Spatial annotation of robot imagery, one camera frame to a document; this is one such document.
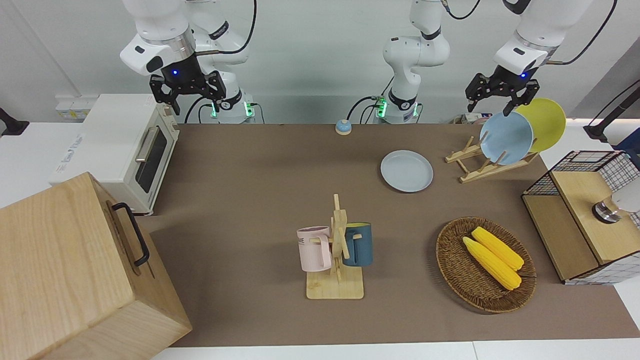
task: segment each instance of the lamp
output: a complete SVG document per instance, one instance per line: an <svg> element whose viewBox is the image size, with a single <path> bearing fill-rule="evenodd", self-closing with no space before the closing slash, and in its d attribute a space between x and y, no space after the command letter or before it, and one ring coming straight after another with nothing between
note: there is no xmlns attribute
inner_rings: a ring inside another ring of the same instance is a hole
<svg viewBox="0 0 640 360"><path fill-rule="evenodd" d="M592 211L598 220L607 224L618 222L628 213L640 211L640 177L594 204Z"/></svg>
<svg viewBox="0 0 640 360"><path fill-rule="evenodd" d="M607 137L604 135L604 129L616 120L623 112L625 112L629 106L640 98L640 87L635 89L623 102L620 103L615 109L613 109L602 121L595 126L584 126L583 129L587 132L590 138L600 140L601 142L607 142Z"/></svg>

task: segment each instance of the power outlet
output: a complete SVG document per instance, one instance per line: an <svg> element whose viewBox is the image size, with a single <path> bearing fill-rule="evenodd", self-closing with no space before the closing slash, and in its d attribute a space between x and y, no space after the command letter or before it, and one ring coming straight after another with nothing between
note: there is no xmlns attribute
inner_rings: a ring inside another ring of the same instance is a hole
<svg viewBox="0 0 640 360"><path fill-rule="evenodd" d="M91 111L97 99L97 96L92 95L80 97L56 96L56 100L58 100L56 111L65 121L82 122L89 115L89 111Z"/></svg>

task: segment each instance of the wooden box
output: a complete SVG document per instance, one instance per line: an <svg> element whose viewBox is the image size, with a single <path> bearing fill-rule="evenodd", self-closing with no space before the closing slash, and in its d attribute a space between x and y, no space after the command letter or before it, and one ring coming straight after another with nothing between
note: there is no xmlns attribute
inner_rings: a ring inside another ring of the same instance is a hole
<svg viewBox="0 0 640 360"><path fill-rule="evenodd" d="M0 209L1 359L150 359L191 330L149 234L114 205L85 173Z"/></svg>

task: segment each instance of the corn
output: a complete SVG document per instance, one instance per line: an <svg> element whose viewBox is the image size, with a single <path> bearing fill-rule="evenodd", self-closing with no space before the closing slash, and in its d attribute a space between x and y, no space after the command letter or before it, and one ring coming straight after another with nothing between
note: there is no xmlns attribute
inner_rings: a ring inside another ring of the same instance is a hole
<svg viewBox="0 0 640 360"><path fill-rule="evenodd" d="M494 253L505 264L509 265L513 270L520 270L524 265L524 260L520 255L516 254L507 244L502 242L492 233L488 232L484 227L476 227L476 230L471 232L471 235L476 238L476 241L484 245L489 251Z"/></svg>
<svg viewBox="0 0 640 360"><path fill-rule="evenodd" d="M471 240L466 236L462 237L469 253L482 265L482 267L493 276L494 279L507 290L513 290L520 286L522 279L507 264L490 252L481 243Z"/></svg>

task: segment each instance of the woven basket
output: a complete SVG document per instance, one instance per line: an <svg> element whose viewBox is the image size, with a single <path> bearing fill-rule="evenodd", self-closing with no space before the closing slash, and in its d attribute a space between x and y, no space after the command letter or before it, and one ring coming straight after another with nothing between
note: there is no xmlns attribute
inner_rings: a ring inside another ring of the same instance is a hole
<svg viewBox="0 0 640 360"><path fill-rule="evenodd" d="M518 270L522 278L518 288L512 291L503 288L469 254L462 237L473 238L471 232L478 226L496 235L524 259L524 266ZM459 218L448 223L438 235L436 258L451 289L464 301L489 313L520 309L531 299L536 288L536 269L527 249L505 228L484 218Z"/></svg>

